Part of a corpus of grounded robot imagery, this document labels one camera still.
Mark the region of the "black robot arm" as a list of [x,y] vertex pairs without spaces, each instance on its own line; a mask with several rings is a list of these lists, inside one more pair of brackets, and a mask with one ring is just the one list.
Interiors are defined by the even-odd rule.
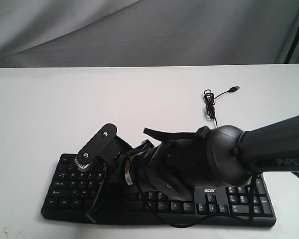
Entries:
[[271,226],[264,172],[299,172],[299,116],[253,131],[231,125],[196,132],[145,129],[158,140],[131,147],[105,124],[79,151],[96,182],[84,199],[95,224]]

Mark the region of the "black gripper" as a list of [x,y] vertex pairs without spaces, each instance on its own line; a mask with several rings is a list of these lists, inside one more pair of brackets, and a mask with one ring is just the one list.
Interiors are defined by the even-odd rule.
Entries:
[[109,197],[123,197],[132,193],[158,191],[158,187],[150,182],[147,166],[156,148],[149,140],[128,152],[119,152],[114,168],[103,163],[104,179],[101,181],[92,206],[85,213],[91,223],[98,223],[110,209]]

